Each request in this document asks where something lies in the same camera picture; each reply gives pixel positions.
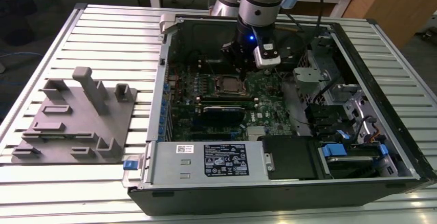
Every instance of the barcode sticker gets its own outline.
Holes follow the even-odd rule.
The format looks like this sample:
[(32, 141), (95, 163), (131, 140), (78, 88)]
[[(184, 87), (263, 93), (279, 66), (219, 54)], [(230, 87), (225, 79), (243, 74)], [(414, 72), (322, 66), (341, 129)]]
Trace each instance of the barcode sticker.
[(176, 146), (176, 153), (194, 153), (194, 145)]

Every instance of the sticker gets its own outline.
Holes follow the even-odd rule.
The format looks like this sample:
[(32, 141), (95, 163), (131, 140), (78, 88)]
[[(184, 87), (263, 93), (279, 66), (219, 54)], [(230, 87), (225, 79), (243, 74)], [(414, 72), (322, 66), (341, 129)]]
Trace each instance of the sticker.
[(194, 145), (176, 146), (176, 153), (194, 153)]
[(249, 175), (246, 145), (204, 145), (207, 177)]

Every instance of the white label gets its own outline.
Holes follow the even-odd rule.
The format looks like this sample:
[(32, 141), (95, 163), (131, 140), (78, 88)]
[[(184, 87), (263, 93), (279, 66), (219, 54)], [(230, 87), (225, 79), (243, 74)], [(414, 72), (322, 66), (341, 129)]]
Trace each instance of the white label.
[(265, 44), (265, 50), (273, 50), (273, 44)]
[(176, 153), (194, 153), (194, 145), (176, 146)]

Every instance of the aluminum slotted table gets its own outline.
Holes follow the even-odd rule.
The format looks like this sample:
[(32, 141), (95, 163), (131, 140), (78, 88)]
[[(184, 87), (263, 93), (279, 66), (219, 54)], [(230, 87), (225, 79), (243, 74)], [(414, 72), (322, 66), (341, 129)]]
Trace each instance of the aluminum slotted table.
[[(154, 74), (164, 13), (207, 15), (207, 11), (82, 5), (53, 41), (21, 95), (0, 126), (0, 220), (5, 223), (90, 223), (156, 221), (162, 223), (424, 223), (437, 220), (437, 185), (388, 196), (362, 207), (255, 212), (206, 216), (147, 216), (122, 186), (122, 165), (9, 166), (13, 146), (31, 125), (47, 78), (67, 78), (76, 66), (92, 68), (106, 87), (128, 83), (139, 90), (124, 155), (143, 153)], [(297, 20), (314, 17), (295, 16)], [(392, 105), (433, 168), (437, 168), (437, 98), (393, 46), (378, 25), (362, 19), (338, 22), (359, 52)], [(130, 174), (130, 180), (139, 175)]]

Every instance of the blue latch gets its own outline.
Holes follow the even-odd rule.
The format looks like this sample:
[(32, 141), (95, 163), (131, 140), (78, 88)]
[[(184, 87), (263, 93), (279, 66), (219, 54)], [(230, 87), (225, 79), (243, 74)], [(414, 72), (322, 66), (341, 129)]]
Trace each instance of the blue latch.
[(349, 134), (346, 134), (342, 130), (337, 130), (337, 132), (341, 134), (341, 136), (342, 136), (346, 140), (350, 139)]
[(380, 151), (384, 156), (389, 155), (389, 149), (384, 144), (380, 145)]
[(347, 156), (345, 146), (342, 144), (327, 144), (322, 147), (325, 156)]
[(136, 160), (126, 160), (123, 162), (123, 170), (138, 170), (138, 161)]

